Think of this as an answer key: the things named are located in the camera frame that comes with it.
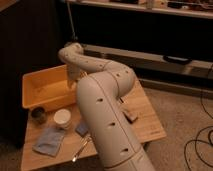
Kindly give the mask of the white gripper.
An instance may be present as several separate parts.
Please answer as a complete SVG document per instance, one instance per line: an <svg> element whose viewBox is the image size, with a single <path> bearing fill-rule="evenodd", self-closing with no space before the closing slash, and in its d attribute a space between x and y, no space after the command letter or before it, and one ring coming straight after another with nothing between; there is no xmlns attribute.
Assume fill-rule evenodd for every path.
<svg viewBox="0 0 213 171"><path fill-rule="evenodd" d="M69 88L72 88L75 81L77 81L83 76L83 71L78 66L74 64L69 64L67 66L67 75L68 75L67 85Z"/></svg>

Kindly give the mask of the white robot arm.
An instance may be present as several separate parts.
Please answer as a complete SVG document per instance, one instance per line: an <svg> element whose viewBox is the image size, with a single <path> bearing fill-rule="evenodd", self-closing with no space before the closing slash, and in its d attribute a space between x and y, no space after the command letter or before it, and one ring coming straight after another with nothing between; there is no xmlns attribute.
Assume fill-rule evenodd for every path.
<svg viewBox="0 0 213 171"><path fill-rule="evenodd" d="M117 100L135 83L134 71L125 64L86 56L73 43L58 52L77 81L76 102L86 122L105 171L155 171L143 146L125 119Z"/></svg>

